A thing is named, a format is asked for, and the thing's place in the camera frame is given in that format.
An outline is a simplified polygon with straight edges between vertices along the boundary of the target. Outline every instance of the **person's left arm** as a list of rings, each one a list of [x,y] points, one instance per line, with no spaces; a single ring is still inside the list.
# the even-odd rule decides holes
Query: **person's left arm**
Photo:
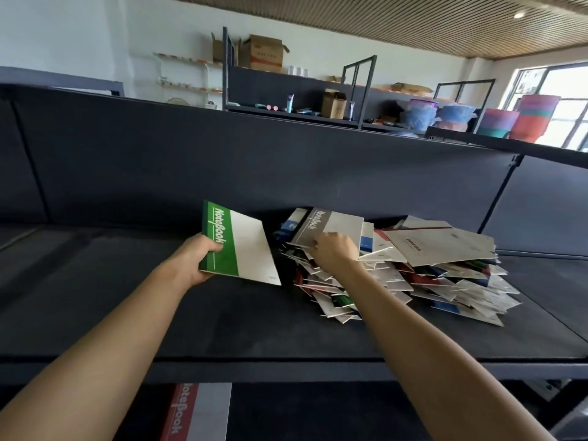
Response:
[[[218,244],[189,238],[119,306],[48,365],[0,412],[0,439],[111,440],[180,300],[211,274],[198,263]]]

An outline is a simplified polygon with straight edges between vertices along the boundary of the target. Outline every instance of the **messy pile of notebooks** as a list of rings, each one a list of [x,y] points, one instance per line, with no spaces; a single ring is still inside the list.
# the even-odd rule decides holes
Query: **messy pile of notebooks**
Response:
[[[296,261],[295,285],[341,323],[361,320],[344,287],[314,262],[308,248],[322,232],[348,235],[358,259],[392,296],[404,303],[426,299],[433,308],[503,326],[500,316],[520,302],[503,276],[491,237],[444,221],[407,216],[375,229],[362,217],[315,207],[296,209],[274,233],[284,256]]]

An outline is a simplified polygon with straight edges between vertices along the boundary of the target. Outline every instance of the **person's left hand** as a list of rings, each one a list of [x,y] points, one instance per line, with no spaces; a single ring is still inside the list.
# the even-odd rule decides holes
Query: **person's left hand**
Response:
[[[198,265],[210,251],[219,252],[222,248],[222,244],[198,233],[184,241],[164,264],[172,266],[178,278],[186,282],[187,288],[191,288],[214,275],[200,271]]]

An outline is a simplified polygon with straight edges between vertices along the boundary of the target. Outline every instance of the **hand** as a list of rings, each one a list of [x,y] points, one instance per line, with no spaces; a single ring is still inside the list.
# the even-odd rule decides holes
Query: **hand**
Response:
[[[357,261],[359,250],[351,238],[338,232],[322,233],[316,239],[316,246],[308,252],[320,268],[336,276],[349,263]]]
[[[216,243],[198,233],[184,241],[163,265],[172,267],[174,275],[180,281],[185,282],[187,290],[203,281],[207,281],[214,275],[210,272],[200,271],[198,265],[206,254],[210,251],[219,252],[222,247],[222,244]]]

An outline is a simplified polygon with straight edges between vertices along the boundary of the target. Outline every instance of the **slatted wooden ceiling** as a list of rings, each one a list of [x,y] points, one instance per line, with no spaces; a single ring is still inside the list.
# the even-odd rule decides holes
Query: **slatted wooden ceiling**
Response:
[[[588,0],[180,1],[468,58],[588,43]]]

